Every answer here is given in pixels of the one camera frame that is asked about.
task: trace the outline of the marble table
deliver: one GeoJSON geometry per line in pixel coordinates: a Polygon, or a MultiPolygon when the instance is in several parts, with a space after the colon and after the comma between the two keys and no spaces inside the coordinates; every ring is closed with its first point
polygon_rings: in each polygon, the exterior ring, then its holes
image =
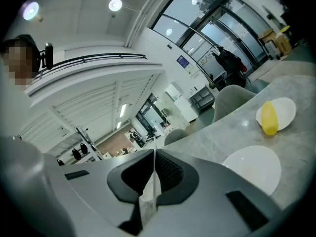
{"type": "Polygon", "coordinates": [[[316,78],[279,77],[228,116],[163,149],[223,163],[233,152],[252,145],[271,148],[279,157],[281,178],[271,197],[286,208],[304,194],[316,167],[316,78]],[[268,137],[255,119],[256,112],[267,100],[279,97],[295,102],[296,117],[268,137]]]}

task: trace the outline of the yellow object on plate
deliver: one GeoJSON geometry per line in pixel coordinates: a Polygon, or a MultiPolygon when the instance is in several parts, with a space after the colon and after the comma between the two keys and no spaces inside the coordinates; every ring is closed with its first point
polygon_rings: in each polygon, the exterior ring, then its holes
{"type": "Polygon", "coordinates": [[[267,101],[261,111],[262,129],[267,135],[275,135],[278,131],[277,113],[271,103],[267,101]]]}

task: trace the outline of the plate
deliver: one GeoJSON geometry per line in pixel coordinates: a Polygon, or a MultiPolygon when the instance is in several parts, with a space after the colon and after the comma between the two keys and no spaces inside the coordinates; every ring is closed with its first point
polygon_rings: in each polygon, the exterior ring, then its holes
{"type": "MultiPolygon", "coordinates": [[[[286,128],[293,119],[296,114],[296,105],[292,99],[287,97],[277,98],[271,101],[277,115],[278,120],[278,131],[286,128]]],[[[258,123],[262,126],[261,121],[261,110],[262,107],[257,111],[256,119],[258,123]]]]}
{"type": "Polygon", "coordinates": [[[271,195],[280,181],[281,164],[270,148],[250,146],[231,154],[223,165],[271,195]]]}

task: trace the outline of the handrail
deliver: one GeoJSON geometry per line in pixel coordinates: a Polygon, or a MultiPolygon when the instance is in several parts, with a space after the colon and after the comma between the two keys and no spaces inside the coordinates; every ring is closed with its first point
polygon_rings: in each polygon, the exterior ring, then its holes
{"type": "Polygon", "coordinates": [[[69,68],[78,64],[96,61],[96,60],[108,60],[108,59],[147,59],[145,54],[136,54],[136,53],[100,53],[100,54],[90,54],[84,55],[76,58],[72,58],[66,61],[58,62],[53,65],[51,70],[47,68],[38,71],[37,75],[34,77],[32,84],[42,79],[43,76],[54,73],[69,68]]]}

